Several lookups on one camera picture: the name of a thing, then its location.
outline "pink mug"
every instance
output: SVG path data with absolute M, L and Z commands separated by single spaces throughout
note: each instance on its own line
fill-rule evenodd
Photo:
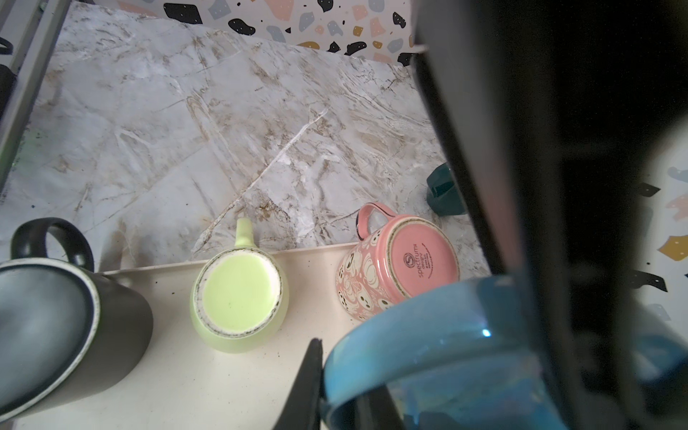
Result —
M 387 217 L 368 231 L 373 211 Z M 361 242 L 336 275 L 339 301 L 351 315 L 368 319 L 405 299 L 459 280 L 459 263 L 447 236 L 429 221 L 397 215 L 382 203 L 366 203 L 356 217 Z

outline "dark gray mug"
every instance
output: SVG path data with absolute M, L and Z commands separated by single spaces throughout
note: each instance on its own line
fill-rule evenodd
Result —
M 69 263 L 47 258 L 48 233 Z M 64 219 L 23 224 L 11 251 L 0 264 L 0 422 L 110 388 L 153 332 L 146 299 L 93 273 L 88 242 Z

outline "green mug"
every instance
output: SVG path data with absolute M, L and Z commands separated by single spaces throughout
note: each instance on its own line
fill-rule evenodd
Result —
M 258 249 L 248 218 L 237 220 L 234 248 L 213 257 L 191 290 L 191 322 L 222 352 L 252 350 L 279 330 L 289 305 L 284 272 Z

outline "tray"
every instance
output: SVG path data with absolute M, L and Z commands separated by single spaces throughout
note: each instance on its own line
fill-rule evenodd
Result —
M 153 308 L 153 338 L 114 387 L 17 421 L 18 429 L 271 429 L 311 338 L 325 357 L 355 321 L 339 304 L 335 272 L 356 244 L 274 252 L 290 287 L 277 334 L 244 354 L 224 354 L 191 327 L 191 287 L 205 261 L 105 272 Z

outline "marble countertop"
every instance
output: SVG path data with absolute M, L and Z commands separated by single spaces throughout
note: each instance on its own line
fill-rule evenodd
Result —
M 99 270 L 212 257 L 241 216 L 266 250 L 344 243 L 381 201 L 439 225 L 462 279 L 487 275 L 468 215 L 425 203 L 443 161 L 408 68 L 75 2 L 0 196 L 0 258 L 47 216 Z

